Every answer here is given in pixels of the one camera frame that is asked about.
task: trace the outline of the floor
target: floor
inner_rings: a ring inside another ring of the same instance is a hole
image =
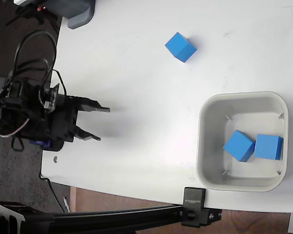
[[[15,15],[16,6],[12,1],[0,0],[0,76],[6,76],[13,66],[15,49],[20,40],[28,33],[44,29],[57,36],[47,22],[38,25],[35,19],[19,19],[6,27],[5,24]],[[50,54],[49,47],[42,39],[33,39],[23,52],[21,59],[40,58]],[[38,179],[42,151],[25,142],[25,151],[16,153],[10,149],[11,139],[1,141],[0,145],[0,200],[18,201],[45,212],[58,212],[54,198],[45,181]],[[69,197],[70,188],[53,184],[57,196]],[[102,194],[83,189],[73,189],[71,205],[77,212],[124,210],[157,206],[162,203],[138,200],[128,197]],[[141,234],[194,234],[194,233],[287,233],[290,214],[254,213],[223,211],[222,221],[208,227],[193,229],[180,224],[168,225],[139,231]]]

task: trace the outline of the plastic bin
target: plastic bin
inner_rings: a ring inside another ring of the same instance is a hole
[[[255,158],[238,162],[223,149],[235,130],[284,138],[280,160]],[[288,157],[289,110],[274,92],[215,95],[199,117],[197,174],[209,189],[266,192],[285,176]]]

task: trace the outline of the wooden floor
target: wooden floor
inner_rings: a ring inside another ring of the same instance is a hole
[[[165,205],[154,201],[109,195],[89,190],[71,190],[72,211],[126,210]],[[180,223],[139,231],[139,234],[285,234],[290,214],[223,211],[222,220],[200,229],[182,227]]]

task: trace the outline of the white table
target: white table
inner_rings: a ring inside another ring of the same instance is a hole
[[[88,25],[66,24],[55,68],[68,94],[111,113],[80,112],[77,125],[102,141],[75,139],[44,152],[44,176],[182,204],[185,187],[204,187],[196,175],[203,103],[219,93],[269,90],[290,112],[283,182],[267,193],[208,190],[205,207],[293,212],[293,0],[97,0]],[[176,32],[198,47],[186,63],[164,46]]]

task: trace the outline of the blue block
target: blue block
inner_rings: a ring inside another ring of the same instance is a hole
[[[187,61],[188,58],[190,58],[196,51],[196,48],[189,42],[189,40],[180,33],[176,33],[165,44],[165,46],[172,53],[172,55],[182,62]]]
[[[239,162],[246,162],[254,152],[255,141],[245,133],[235,130],[224,149]]]
[[[258,134],[255,157],[280,160],[283,138],[279,136]]]

